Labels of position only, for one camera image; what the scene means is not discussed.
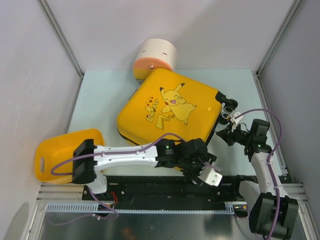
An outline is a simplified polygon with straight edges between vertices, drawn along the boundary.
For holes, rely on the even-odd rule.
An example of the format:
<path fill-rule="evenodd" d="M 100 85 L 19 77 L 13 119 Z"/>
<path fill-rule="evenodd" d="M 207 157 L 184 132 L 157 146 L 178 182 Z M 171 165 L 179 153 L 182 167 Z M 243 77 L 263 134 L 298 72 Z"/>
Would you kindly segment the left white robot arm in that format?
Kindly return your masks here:
<path fill-rule="evenodd" d="M 180 143 L 161 139 L 129 147 L 95 145 L 93 139 L 86 139 L 73 152 L 73 159 L 71 182 L 87 185 L 100 200 L 107 199 L 111 193 L 103 174 L 108 168 L 132 165 L 180 168 L 185 177 L 198 185 L 218 186 L 222 180 L 212 165 L 216 157 L 208 153 L 206 143 L 200 138 Z"/>

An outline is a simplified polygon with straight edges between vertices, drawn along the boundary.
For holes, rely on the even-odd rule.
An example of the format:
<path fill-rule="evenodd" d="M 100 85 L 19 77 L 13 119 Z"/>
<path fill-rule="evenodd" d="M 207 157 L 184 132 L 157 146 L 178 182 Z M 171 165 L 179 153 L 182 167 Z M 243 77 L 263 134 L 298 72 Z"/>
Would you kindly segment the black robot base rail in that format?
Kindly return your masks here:
<path fill-rule="evenodd" d="M 146 212 L 237 212 L 247 204 L 240 196 L 237 176 L 225 177 L 219 186 L 196 185 L 184 176 L 108 176 L 107 191 L 96 195 L 113 201 L 116 210 Z"/>

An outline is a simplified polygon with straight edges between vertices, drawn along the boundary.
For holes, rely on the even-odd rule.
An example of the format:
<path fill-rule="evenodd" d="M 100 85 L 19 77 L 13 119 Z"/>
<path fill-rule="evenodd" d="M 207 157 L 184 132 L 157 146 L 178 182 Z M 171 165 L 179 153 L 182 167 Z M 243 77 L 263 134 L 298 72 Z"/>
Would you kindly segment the yellow Pikachu suitcase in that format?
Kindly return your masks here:
<path fill-rule="evenodd" d="M 202 139 L 208 144 L 217 124 L 222 124 L 223 108 L 233 111 L 238 102 L 218 89 L 157 68 L 152 71 L 117 116 L 121 137 L 134 145 L 168 139 Z"/>

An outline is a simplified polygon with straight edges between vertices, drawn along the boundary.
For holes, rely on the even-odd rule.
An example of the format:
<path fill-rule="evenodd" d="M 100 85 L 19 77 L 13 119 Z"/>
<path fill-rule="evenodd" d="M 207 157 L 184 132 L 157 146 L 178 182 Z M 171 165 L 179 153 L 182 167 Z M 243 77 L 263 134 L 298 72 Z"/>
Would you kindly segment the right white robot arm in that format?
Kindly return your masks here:
<path fill-rule="evenodd" d="M 244 146 L 244 154 L 255 171 L 257 181 L 242 176 L 240 182 L 230 188 L 230 194 L 235 200 L 245 199 L 247 203 L 250 231 L 265 240 L 289 240 L 299 204 L 296 199 L 289 197 L 279 176 L 274 172 L 273 152 L 267 144 L 269 128 L 269 122 L 254 119 L 249 131 L 229 124 L 216 134 L 228 146 L 235 143 Z"/>

